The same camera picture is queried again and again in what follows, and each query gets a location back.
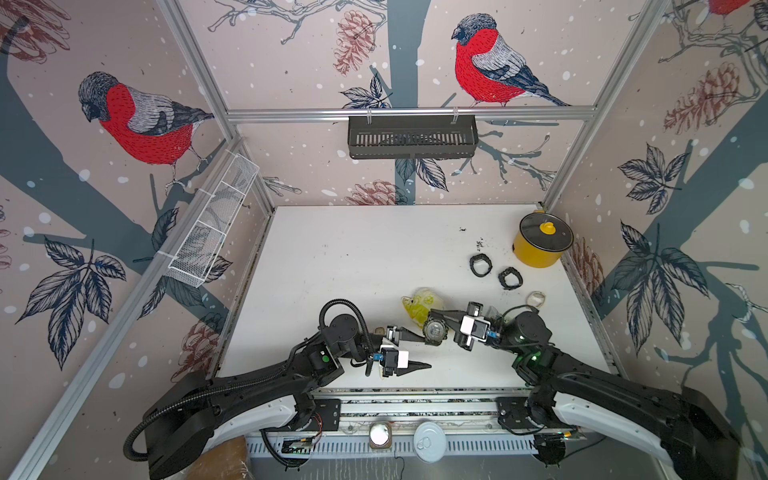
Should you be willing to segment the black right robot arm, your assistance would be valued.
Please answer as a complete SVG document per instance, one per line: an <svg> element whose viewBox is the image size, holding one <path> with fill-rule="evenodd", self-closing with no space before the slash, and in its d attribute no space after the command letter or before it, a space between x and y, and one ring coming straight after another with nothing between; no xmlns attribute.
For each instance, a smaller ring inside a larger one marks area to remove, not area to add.
<svg viewBox="0 0 768 480"><path fill-rule="evenodd" d="M530 388L524 417L534 429L585 428L641 450L681 479L734 479L742 443L703 393L675 393L635 383L563 352L536 308L511 321L490 321L481 305L432 310L423 332L440 344L449 331L461 348L481 342L513 354L512 367Z"/></svg>

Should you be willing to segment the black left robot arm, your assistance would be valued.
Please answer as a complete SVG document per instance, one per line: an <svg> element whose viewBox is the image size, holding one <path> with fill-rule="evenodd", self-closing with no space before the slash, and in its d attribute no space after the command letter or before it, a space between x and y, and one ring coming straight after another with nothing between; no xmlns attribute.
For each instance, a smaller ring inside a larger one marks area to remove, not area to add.
<svg viewBox="0 0 768 480"><path fill-rule="evenodd" d="M343 374L342 359L367 373L379 365L385 377L403 376L427 365L407 359L400 343L425 341L398 326L372 333L354 303L332 299L320 309L316 333L293 346L285 360L228 377L209 379L203 371L184 376L127 435L123 455L147 463L150 478L165 479L197 460L227 422L285 397L293 399L293 413L263 428L295 430L314 415L313 391Z"/></svg>

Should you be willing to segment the cream strap analog watch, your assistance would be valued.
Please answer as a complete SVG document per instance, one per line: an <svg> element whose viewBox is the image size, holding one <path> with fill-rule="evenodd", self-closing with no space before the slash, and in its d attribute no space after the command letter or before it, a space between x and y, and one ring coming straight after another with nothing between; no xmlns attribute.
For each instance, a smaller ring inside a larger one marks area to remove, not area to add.
<svg viewBox="0 0 768 480"><path fill-rule="evenodd" d="M532 291L526 297L525 304L540 310L546 302L546 295L542 291Z"/></svg>

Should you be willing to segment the black digital watch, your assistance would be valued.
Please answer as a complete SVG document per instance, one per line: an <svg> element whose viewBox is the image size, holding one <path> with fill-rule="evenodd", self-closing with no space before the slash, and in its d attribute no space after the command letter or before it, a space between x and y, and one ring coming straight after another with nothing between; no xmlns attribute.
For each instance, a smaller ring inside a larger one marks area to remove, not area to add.
<svg viewBox="0 0 768 480"><path fill-rule="evenodd" d="M448 331L443 319L429 317L422 327L425 344L440 346L447 339Z"/></svg>
<svg viewBox="0 0 768 480"><path fill-rule="evenodd" d="M484 278L492 272L493 263L488 255L477 253L470 257L469 268L475 277Z"/></svg>
<svg viewBox="0 0 768 480"><path fill-rule="evenodd" d="M505 291L516 290L520 288L524 283L522 274L512 266L506 267L501 272L499 272L497 279L502 289Z"/></svg>

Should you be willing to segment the yellow green frog towel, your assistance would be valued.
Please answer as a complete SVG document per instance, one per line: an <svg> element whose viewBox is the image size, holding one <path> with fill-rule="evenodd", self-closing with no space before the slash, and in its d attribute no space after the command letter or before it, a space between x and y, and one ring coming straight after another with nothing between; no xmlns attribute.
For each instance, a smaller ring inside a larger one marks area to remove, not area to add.
<svg viewBox="0 0 768 480"><path fill-rule="evenodd" d="M432 310L443 310L445 308L444 299L430 288L419 288L411 296L403 296L401 304L404 307L409 318L422 328L428 315Z"/></svg>

